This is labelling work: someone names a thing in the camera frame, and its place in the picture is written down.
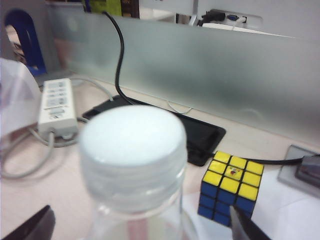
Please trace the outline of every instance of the rubik's cube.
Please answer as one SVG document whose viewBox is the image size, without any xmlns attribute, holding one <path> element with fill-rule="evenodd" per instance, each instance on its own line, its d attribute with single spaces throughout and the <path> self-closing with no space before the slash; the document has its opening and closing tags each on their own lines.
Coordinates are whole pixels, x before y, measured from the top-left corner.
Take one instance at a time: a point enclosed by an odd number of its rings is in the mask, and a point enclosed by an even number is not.
<svg viewBox="0 0 320 240">
<path fill-rule="evenodd" d="M 201 182 L 198 214 L 229 227 L 235 205 L 251 218 L 263 170 L 262 164 L 217 151 Z"/>
</svg>

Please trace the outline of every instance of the desk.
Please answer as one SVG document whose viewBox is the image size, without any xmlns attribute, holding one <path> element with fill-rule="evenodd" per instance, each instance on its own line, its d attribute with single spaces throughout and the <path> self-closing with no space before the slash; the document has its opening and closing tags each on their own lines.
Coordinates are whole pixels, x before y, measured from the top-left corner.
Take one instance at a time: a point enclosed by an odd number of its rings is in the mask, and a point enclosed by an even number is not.
<svg viewBox="0 0 320 240">
<path fill-rule="evenodd" d="M 102 83 L 102 85 L 110 90 L 113 95 L 117 94 L 112 84 Z M 170 109 L 165 100 L 125 88 L 123 91 L 129 97 L 164 109 Z M 78 115 L 100 104 L 107 98 L 103 92 L 88 83 L 75 86 L 73 93 Z M 178 105 L 176 108 L 181 111 L 187 109 L 187 107 Z M 233 155 L 250 158 L 283 159 L 291 144 L 320 152 L 320 146 L 311 146 L 196 109 L 192 109 L 187 115 L 225 128 L 226 135 L 217 150 Z M 53 240 L 77 240 L 86 235 L 92 222 L 92 205 L 81 176 L 80 156 L 77 147 L 77 145 L 73 145 L 55 148 L 51 159 L 35 176 L 28 180 L 1 180 L 2 238 L 47 204 L 51 206 L 56 217 Z M 8 170 L 19 171 L 26 164 L 35 163 L 45 150 L 46 148 L 34 138 L 28 138 L 10 155 L 12 161 L 8 162 Z M 204 167 L 197 167 L 188 163 L 183 183 L 185 195 L 197 194 L 207 167 L 208 164 Z M 264 174 L 273 173 L 279 168 L 279 166 L 266 166 Z M 47 176 L 41 176 L 51 169 L 55 170 Z M 314 211 L 319 213 L 320 206 Z"/>
</svg>

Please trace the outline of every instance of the desk partition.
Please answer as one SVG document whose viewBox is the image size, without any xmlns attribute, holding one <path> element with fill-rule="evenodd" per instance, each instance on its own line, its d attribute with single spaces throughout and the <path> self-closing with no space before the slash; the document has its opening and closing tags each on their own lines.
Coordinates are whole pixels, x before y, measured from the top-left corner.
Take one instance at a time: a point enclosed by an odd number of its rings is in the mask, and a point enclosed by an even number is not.
<svg viewBox="0 0 320 240">
<path fill-rule="evenodd" d="M 120 44 L 109 19 L 53 5 L 49 18 L 66 67 L 113 83 Z M 115 19 L 125 42 L 121 86 L 320 145 L 318 43 Z"/>
</svg>

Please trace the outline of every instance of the white bottle cap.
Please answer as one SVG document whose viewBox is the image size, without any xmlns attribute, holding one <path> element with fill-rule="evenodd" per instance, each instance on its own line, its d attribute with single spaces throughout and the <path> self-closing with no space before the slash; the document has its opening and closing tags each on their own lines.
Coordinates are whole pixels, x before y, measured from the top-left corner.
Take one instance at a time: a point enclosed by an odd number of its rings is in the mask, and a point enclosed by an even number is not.
<svg viewBox="0 0 320 240">
<path fill-rule="evenodd" d="M 122 212 L 160 206 L 182 185 L 186 132 L 166 110 L 131 105 L 107 110 L 85 126 L 79 139 L 88 191 Z"/>
</svg>

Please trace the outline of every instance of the white power strip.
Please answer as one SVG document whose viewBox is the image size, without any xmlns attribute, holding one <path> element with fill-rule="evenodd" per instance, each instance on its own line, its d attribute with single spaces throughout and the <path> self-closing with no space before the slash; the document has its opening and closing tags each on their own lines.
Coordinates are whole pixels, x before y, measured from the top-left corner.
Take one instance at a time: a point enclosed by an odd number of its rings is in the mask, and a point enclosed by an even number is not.
<svg viewBox="0 0 320 240">
<path fill-rule="evenodd" d="M 47 80 L 43 93 L 38 119 L 38 132 L 44 139 L 54 132 L 56 137 L 70 139 L 78 132 L 71 80 L 61 78 Z"/>
</svg>

